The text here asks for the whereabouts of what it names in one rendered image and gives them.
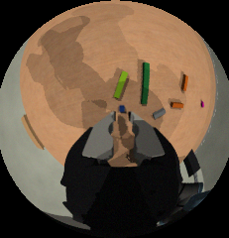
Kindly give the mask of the orange rod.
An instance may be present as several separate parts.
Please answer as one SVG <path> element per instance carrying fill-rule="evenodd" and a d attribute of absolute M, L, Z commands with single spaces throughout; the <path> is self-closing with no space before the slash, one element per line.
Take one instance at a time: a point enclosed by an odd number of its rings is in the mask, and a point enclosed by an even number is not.
<path fill-rule="evenodd" d="M 187 88 L 187 81 L 188 81 L 188 76 L 187 75 L 183 75 L 183 80 L 182 80 L 182 86 L 181 89 L 186 91 Z"/>
<path fill-rule="evenodd" d="M 174 107 L 174 108 L 183 108 L 183 105 L 184 104 L 179 102 L 171 102 L 171 107 Z"/>

